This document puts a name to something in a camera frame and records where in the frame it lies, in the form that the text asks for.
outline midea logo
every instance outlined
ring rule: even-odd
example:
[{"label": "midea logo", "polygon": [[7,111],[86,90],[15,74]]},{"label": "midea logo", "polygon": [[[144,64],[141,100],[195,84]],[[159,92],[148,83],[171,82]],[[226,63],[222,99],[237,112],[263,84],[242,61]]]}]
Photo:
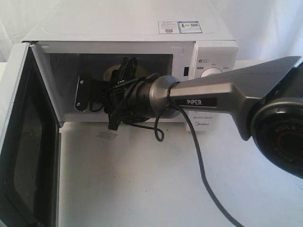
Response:
[{"label": "midea logo", "polygon": [[205,126],[209,125],[209,123],[195,122],[195,126]]}]

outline open microwave door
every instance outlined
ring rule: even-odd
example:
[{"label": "open microwave door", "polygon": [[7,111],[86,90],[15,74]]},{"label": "open microwave door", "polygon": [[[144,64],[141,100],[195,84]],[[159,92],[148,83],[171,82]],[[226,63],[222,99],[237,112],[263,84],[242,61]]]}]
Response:
[{"label": "open microwave door", "polygon": [[0,79],[0,220],[54,227],[59,122],[29,43],[16,44]]}]

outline warning sticker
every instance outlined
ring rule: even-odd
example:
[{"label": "warning sticker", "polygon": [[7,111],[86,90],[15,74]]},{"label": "warning sticker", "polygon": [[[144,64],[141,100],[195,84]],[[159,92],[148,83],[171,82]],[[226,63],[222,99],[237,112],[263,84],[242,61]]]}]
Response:
[{"label": "warning sticker", "polygon": [[179,34],[179,26],[177,21],[160,21],[159,22],[160,34]]},{"label": "warning sticker", "polygon": [[202,33],[198,21],[178,21],[181,33]]}]

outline microwave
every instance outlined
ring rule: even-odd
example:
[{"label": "microwave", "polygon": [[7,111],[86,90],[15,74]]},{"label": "microwave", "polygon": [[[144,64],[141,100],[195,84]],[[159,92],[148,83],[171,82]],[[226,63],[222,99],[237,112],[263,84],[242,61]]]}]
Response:
[{"label": "microwave", "polygon": [[[81,74],[108,80],[134,57],[138,77],[184,81],[232,70],[237,52],[207,0],[60,1],[13,46],[0,81],[0,220],[8,227],[57,225],[59,129],[107,122],[103,111],[75,109]],[[214,113],[188,115],[206,122],[195,125],[198,131],[215,121]]]}]

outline white backdrop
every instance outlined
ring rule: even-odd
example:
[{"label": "white backdrop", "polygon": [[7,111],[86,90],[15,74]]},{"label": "white backdrop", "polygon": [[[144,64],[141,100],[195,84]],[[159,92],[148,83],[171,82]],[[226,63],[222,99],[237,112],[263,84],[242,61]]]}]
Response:
[{"label": "white backdrop", "polygon": [[[0,0],[0,62],[59,0]],[[303,0],[210,0],[239,45],[239,60],[303,55]]]}]

